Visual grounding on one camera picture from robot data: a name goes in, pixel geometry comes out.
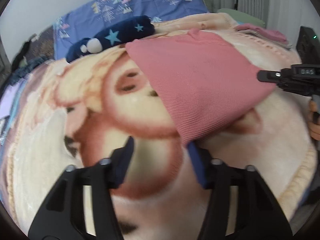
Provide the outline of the person right hand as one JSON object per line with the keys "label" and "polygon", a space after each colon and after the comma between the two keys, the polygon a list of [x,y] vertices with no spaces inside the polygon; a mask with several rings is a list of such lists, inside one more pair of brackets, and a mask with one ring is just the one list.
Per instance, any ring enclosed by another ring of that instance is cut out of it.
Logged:
{"label": "person right hand", "polygon": [[313,100],[309,101],[308,128],[310,136],[316,141],[320,140],[319,113]]}

